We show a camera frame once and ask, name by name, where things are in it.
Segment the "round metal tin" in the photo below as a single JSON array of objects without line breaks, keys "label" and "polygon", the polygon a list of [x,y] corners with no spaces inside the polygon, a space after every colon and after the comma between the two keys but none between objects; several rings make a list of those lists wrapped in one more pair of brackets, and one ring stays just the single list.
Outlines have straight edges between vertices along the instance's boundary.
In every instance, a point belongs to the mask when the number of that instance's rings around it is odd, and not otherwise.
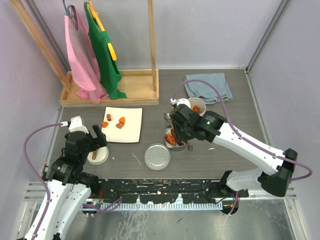
[{"label": "round metal tin", "polygon": [[166,135],[171,135],[171,128],[170,127],[165,128],[163,142],[164,142],[164,145],[167,148],[169,148],[171,151],[179,152],[179,151],[183,151],[187,148],[187,146],[184,143],[181,143],[180,145],[178,143],[176,145],[171,145],[169,142],[167,142]]}]

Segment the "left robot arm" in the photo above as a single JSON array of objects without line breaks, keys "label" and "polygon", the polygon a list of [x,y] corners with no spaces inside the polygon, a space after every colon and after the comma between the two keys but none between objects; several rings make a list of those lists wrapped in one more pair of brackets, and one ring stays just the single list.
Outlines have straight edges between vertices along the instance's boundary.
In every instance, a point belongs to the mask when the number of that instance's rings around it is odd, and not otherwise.
[{"label": "left robot arm", "polygon": [[85,127],[83,119],[76,116],[58,124],[67,127],[65,147],[61,156],[51,163],[48,181],[37,178],[45,188],[40,209],[25,234],[25,240],[63,240],[82,205],[88,198],[100,193],[99,178],[86,173],[86,161],[93,164],[105,162],[109,156],[106,135],[98,125],[92,128],[93,137]]}]

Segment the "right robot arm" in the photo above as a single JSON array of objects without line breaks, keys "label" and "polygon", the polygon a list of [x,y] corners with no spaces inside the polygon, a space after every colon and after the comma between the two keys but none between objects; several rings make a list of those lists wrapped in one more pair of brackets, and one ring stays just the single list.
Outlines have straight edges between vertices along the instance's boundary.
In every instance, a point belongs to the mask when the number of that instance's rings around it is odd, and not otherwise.
[{"label": "right robot arm", "polygon": [[234,127],[229,120],[214,111],[199,115],[185,98],[170,99],[173,107],[168,114],[177,141],[207,141],[223,146],[256,165],[245,171],[227,170],[219,181],[219,191],[225,197],[248,189],[263,189],[284,197],[294,173],[298,154],[268,146]]}]

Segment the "orange fried chicken piece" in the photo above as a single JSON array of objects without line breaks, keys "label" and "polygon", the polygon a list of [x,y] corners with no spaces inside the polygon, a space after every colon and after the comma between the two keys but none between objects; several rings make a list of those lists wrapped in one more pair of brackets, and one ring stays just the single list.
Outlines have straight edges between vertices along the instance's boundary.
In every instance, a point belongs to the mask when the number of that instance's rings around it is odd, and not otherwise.
[{"label": "orange fried chicken piece", "polygon": [[165,134],[164,135],[164,139],[166,140],[166,142],[172,146],[176,146],[177,142],[176,139],[171,135],[171,134]]}]

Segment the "metal tongs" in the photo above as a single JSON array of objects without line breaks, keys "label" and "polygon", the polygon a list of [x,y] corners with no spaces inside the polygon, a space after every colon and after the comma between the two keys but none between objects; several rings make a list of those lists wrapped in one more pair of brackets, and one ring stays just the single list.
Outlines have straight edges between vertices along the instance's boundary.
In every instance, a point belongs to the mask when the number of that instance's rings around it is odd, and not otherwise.
[{"label": "metal tongs", "polygon": [[[165,119],[165,121],[168,123],[168,125],[165,127],[166,128],[174,128],[174,125],[173,125],[173,122],[169,116],[169,113],[168,112],[164,112],[163,114],[163,117]],[[190,141],[187,141],[187,142],[183,142],[183,141],[180,141],[180,142],[177,142],[177,144],[185,144],[186,145],[186,149],[190,152],[193,151],[193,144],[190,142]]]}]

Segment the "blue cloth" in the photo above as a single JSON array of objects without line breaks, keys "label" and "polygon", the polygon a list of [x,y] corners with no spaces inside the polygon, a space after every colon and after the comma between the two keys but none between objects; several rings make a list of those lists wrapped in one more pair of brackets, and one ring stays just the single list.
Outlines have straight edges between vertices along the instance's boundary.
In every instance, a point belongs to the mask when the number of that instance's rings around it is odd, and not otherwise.
[{"label": "blue cloth", "polygon": [[[202,80],[214,86],[220,94],[223,102],[233,100],[233,95],[226,81],[224,73],[202,73],[189,74],[184,76],[184,81]],[[221,102],[218,94],[207,84],[193,81],[184,85],[185,90],[190,98],[199,98],[206,105],[213,105]]]}]

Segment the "white cylindrical container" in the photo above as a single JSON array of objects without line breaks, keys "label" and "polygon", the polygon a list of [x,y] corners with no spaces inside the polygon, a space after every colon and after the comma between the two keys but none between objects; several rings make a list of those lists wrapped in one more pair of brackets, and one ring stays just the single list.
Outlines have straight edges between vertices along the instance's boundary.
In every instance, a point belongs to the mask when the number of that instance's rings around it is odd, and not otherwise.
[{"label": "white cylindrical container", "polygon": [[199,115],[203,116],[204,113],[206,112],[206,104],[199,98],[197,97],[191,97],[188,99],[189,103],[190,103],[190,108],[193,110],[194,106],[198,106],[199,108]]}]

